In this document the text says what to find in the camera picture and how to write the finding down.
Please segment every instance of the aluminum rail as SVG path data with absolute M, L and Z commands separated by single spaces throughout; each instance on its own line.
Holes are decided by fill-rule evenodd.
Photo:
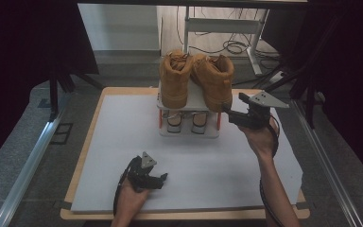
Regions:
M 0 209 L 0 226 L 9 226 L 11 219 L 13 218 L 14 213 L 19 206 L 23 195 L 25 194 L 29 183 L 31 182 L 34 173 L 40 164 L 43 155 L 45 154 L 45 150 L 49 145 L 49 142 L 61 122 L 61 118 L 63 116 L 65 107 L 70 99 L 69 94 L 64 94 L 60 99 L 60 111 L 58 113 L 57 118 L 52 122 L 47 122 L 40 138 L 38 139 L 34 149 L 31 151 L 25 165 L 22 168 L 19 176 L 17 177 L 16 182 L 13 187 L 10 189 L 10 192 L 5 199 L 4 204 Z
M 299 105 L 296 100 L 291 100 L 291 103 L 292 108 L 296 111 L 296 114 L 300 118 L 302 126 L 307 133 L 308 139 L 310 140 L 311 145 L 314 148 L 315 153 L 320 161 L 320 165 L 325 172 L 326 178 L 328 179 L 329 184 L 331 185 L 337 197 L 337 200 L 340 203 L 340 207 L 343 210 L 346 219 L 350 223 L 350 226 L 363 226 L 363 223 L 356 211 L 353 201 L 350 198 L 350 195 L 347 192 L 346 188 L 340 181 L 337 173 L 335 172 L 335 169 L 333 168 L 332 163 L 329 160 L 328 155 L 326 154 L 326 151 L 317 136 L 317 133 L 315 132 L 315 130 L 311 129 L 311 127 L 305 120 L 303 107 Z

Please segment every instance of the boot sole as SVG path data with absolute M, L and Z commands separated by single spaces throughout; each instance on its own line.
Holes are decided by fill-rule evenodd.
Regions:
M 225 104 L 227 107 L 232 107 L 233 96 L 230 96 L 226 99 L 219 100 L 211 98 L 204 94 L 204 101 L 205 105 L 208 109 L 214 113 L 221 113 L 222 112 L 222 104 Z
M 180 109 L 187 104 L 187 94 L 183 96 L 167 96 L 161 93 L 162 104 L 169 109 Z

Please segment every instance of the boot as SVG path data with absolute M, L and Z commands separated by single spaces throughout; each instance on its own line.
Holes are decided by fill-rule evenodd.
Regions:
M 220 55 L 210 58 L 203 54 L 194 56 L 191 79 L 202 88 L 206 106 L 215 113 L 222 112 L 222 104 L 232 107 L 232 61 Z
M 187 83 L 193 58 L 181 50 L 168 53 L 160 64 L 162 103 L 169 109 L 180 109 L 187 102 Z

